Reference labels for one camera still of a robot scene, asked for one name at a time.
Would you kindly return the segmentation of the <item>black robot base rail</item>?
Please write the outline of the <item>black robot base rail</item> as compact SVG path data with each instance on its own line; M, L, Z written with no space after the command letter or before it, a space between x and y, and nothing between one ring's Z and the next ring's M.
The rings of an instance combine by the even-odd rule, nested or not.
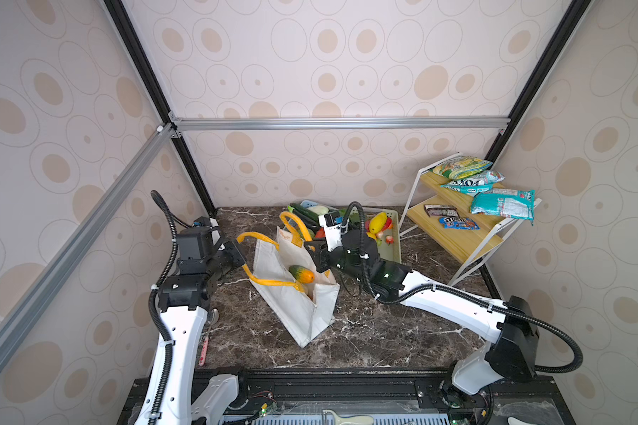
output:
M554 379L500 381L475 395L453 393L446 372L406 369L231 368L239 393L222 423L257 414L258 424L573 424Z

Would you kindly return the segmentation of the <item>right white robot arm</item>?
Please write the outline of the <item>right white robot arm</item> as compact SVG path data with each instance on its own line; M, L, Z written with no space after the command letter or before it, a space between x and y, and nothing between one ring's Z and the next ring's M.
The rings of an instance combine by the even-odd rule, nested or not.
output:
M530 315L528 303L488 299L438 283L411 267L384 260L375 251L340 246L333 250L321 241L305 245L317 270L336 269L352 277L383 305L402 305L455 322L484 340L466 359L457 361L444 381L443 391L475 395L490 384L508 379L528 383L540 374L574 372L583 363L581 347L556 326ZM536 362L540 330L562 340L572 351L563 366Z

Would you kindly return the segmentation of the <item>orange mango fruit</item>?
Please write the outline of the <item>orange mango fruit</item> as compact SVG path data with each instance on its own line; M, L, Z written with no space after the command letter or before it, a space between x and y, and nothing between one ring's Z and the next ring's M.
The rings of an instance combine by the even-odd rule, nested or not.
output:
M307 267L292 265L288 271L297 283L310 284L315 281L315 273Z

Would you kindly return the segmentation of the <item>white canvas grocery bag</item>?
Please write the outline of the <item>white canvas grocery bag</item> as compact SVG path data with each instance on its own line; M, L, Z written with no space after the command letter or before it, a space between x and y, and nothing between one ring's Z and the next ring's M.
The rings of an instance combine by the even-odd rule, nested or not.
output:
M243 269L297 345L304 348L333 323L340 285L332 272L318 273L315 269L306 251L313 238L302 220L288 211L282 212L280 219L284 226L274 237L245 232L237 242L256 240L253 267L244 265ZM312 270L315 281L297 283L288 271L292 265Z

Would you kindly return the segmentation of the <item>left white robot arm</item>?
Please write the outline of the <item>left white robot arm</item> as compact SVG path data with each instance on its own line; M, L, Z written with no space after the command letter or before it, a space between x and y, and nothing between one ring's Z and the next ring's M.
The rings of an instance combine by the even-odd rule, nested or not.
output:
M137 424L217 424L237 399L239 379L232 374L217 375L195 401L191 397L210 298L217 282L245 263L239 244L228 240L213 257L196 261L202 272L174 274L154 289L149 306L159 343Z

